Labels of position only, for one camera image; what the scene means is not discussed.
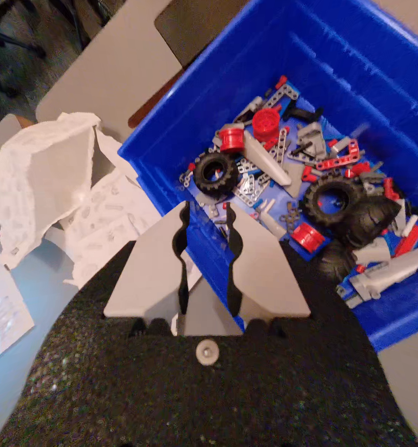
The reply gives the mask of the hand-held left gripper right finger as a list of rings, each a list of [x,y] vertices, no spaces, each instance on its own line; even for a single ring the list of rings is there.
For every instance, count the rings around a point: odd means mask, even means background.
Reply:
[[[248,327],[268,327],[276,319],[304,320],[311,309],[280,241],[241,207],[228,203],[229,262],[227,306]]]

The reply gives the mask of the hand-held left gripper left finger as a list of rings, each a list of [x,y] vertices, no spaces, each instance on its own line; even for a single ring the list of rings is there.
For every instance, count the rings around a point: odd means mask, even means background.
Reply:
[[[126,324],[129,336],[173,336],[173,317],[185,315],[189,303],[182,258],[189,222],[183,201],[138,237],[104,308],[106,324]]]

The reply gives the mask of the blue plastic bin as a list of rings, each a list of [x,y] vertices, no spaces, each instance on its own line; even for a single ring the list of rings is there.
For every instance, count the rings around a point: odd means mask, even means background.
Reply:
[[[369,1],[251,1],[119,150],[161,215],[214,133],[286,75],[418,207],[418,38]]]

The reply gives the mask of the small white toy panel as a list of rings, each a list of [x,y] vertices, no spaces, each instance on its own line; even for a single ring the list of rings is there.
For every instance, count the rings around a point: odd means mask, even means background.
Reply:
[[[281,240],[287,234],[287,230],[264,210],[260,212],[260,221],[278,240]]]

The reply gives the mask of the red toy wheel hub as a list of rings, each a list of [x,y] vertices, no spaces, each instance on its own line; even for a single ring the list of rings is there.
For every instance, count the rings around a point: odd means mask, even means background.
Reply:
[[[306,222],[300,223],[290,237],[309,254],[314,254],[326,241],[318,230]]]
[[[268,142],[279,137],[280,114],[276,108],[263,108],[252,119],[253,136],[259,142]]]
[[[239,153],[245,148],[244,129],[237,127],[227,127],[219,131],[221,139],[220,152],[225,154]]]

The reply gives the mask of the printed white paper sheet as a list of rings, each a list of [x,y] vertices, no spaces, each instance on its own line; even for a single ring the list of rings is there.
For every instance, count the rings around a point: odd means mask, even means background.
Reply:
[[[59,221],[74,263],[72,277],[64,283],[81,289],[128,242],[161,218],[145,192],[121,171],[104,176],[82,205]]]

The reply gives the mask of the medium black toy tire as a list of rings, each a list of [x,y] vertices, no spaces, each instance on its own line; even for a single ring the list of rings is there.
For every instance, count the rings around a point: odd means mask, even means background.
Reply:
[[[238,177],[239,170],[234,159],[221,152],[204,153],[193,170],[196,187],[211,198],[230,193],[237,185]]]

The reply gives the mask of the grey toy panel piece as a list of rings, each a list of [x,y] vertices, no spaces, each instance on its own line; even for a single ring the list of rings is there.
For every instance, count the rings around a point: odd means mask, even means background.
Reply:
[[[292,162],[291,160],[283,163],[283,169],[291,179],[291,184],[284,186],[283,188],[292,198],[297,199],[299,196],[302,184],[301,177],[305,167],[306,166],[304,164],[300,162]]]
[[[355,263],[363,266],[391,260],[390,249],[384,237],[376,238],[362,249],[353,250],[352,255]]]

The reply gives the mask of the long grey wedge panel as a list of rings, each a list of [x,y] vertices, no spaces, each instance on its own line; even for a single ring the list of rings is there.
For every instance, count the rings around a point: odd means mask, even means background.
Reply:
[[[242,153],[246,159],[268,174],[280,186],[289,186],[292,183],[290,176],[248,131],[244,131],[243,143]]]

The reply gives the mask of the large black grooved toy tire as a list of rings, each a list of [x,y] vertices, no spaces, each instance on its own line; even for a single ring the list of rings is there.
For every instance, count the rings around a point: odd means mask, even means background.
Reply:
[[[361,249],[379,237],[401,209],[400,204],[385,196],[363,198],[346,213],[338,238],[351,249]]]

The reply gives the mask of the large black lugged toy tire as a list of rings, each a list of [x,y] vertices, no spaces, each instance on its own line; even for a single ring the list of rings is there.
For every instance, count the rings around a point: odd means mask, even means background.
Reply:
[[[333,228],[363,197],[363,188],[356,182],[339,174],[328,174],[307,188],[300,208],[313,224]]]

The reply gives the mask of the long grey toy panel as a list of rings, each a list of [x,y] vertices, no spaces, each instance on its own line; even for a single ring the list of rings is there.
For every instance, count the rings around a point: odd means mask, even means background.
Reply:
[[[381,262],[362,274],[350,279],[357,295],[346,300],[353,309],[358,305],[380,299],[381,293],[396,283],[401,283],[418,271],[418,248],[390,261]]]

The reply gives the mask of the pile of toy building pieces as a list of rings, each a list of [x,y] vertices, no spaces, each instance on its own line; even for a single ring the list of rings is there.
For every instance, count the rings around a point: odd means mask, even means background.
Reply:
[[[397,217],[379,236],[386,239],[391,260],[417,249],[418,208],[414,207],[407,193],[400,189],[393,176],[389,175],[389,168],[381,161],[378,163],[370,161],[365,151],[360,149],[357,137],[344,136],[335,139],[328,135],[327,121],[322,117],[323,109],[309,111],[307,108],[299,107],[298,97],[299,93],[290,86],[287,78],[281,76],[276,86],[269,89],[264,97],[255,97],[231,122],[220,129],[242,128],[253,136],[252,119],[255,113],[263,108],[279,110],[279,137],[260,144],[282,169],[283,163],[290,160],[306,166],[297,199],[289,196],[282,186],[246,159],[242,152],[227,154],[234,159],[239,170],[238,183],[230,193],[220,198],[211,198],[200,192],[193,180],[193,170],[201,155],[220,152],[222,142],[218,129],[214,131],[209,147],[194,160],[190,159],[189,166],[180,174],[179,190],[188,190],[194,195],[200,207],[206,209],[209,218],[225,238],[228,237],[229,230],[226,217],[219,217],[219,211],[226,209],[228,199],[234,199],[235,203],[243,206],[246,212],[251,211],[251,217],[260,224],[262,224],[260,212],[262,210],[268,212],[287,230],[287,234],[281,240],[287,239],[302,257],[315,260],[332,241],[338,240],[342,243],[337,234],[342,222],[333,228],[318,226],[303,214],[300,201],[307,188],[320,177],[339,174],[360,185],[364,192],[363,198],[385,196],[401,205],[402,209]],[[302,222],[313,226],[326,238],[325,243],[314,254],[307,253],[290,237],[293,230]],[[356,250],[343,245],[351,252]],[[356,296],[357,292],[350,279],[378,264],[356,265],[342,282],[333,281],[339,297],[345,302]]]

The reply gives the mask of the printed instruction sheet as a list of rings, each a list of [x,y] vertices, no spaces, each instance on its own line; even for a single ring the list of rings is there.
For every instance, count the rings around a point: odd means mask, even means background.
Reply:
[[[34,327],[19,288],[0,262],[0,355]]]

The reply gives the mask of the crumpled white paper bag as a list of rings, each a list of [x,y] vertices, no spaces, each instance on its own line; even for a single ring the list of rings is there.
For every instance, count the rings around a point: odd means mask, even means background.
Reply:
[[[61,113],[23,128],[0,148],[0,262],[14,269],[38,247],[47,230],[83,203],[92,187],[94,143],[137,185],[138,174],[102,134],[94,113]]]

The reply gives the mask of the dark brown mat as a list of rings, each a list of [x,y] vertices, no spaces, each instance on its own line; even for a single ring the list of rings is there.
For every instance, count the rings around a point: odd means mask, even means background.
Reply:
[[[248,3],[247,0],[173,0],[154,25],[187,68]]]

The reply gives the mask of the black chair base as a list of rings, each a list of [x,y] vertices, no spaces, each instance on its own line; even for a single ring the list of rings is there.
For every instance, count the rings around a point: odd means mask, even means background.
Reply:
[[[17,1],[15,0],[0,1],[0,24],[4,16],[11,11],[16,3]],[[82,21],[79,18],[77,1],[49,0],[48,3],[53,6],[73,26],[77,36],[79,48],[83,51],[90,43],[91,39],[85,31]],[[44,59],[46,57],[46,52],[41,46],[21,42],[14,37],[7,36],[6,34],[0,32],[0,47],[4,48],[6,44],[22,48],[29,53],[34,54],[40,59]],[[9,98],[14,98],[19,94],[18,90],[12,87],[5,86],[1,81],[1,78],[0,92],[5,94]]]

